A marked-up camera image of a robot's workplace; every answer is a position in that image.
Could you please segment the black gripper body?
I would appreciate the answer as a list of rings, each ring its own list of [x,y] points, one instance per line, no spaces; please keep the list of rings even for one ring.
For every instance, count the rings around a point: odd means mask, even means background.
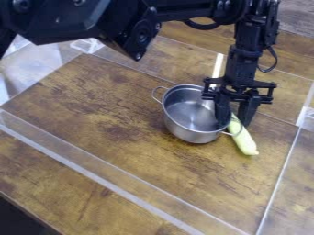
[[[214,100],[220,105],[223,100],[247,102],[254,98],[262,104],[271,104],[277,85],[255,80],[260,56],[259,50],[242,50],[231,45],[224,74],[218,78],[203,79],[202,98]]]

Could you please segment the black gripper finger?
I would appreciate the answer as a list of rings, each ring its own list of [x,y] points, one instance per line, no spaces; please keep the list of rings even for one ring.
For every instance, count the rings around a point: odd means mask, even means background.
[[[231,121],[231,107],[230,97],[223,94],[218,94],[215,97],[215,117],[216,125],[222,129]]]
[[[248,100],[239,103],[238,108],[238,118],[243,124],[244,127],[250,125],[250,122],[255,116],[258,107],[260,105],[260,99],[254,96],[250,97]]]

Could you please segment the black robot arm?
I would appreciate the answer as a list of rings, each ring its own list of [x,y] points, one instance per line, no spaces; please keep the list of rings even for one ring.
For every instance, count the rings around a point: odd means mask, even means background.
[[[277,43],[279,0],[0,0],[0,59],[21,36],[36,45],[97,39],[132,60],[142,59],[164,22],[196,30],[234,26],[224,75],[203,82],[202,97],[215,102],[216,120],[236,102],[248,125],[259,105],[270,104],[277,85],[255,79],[259,58]]]

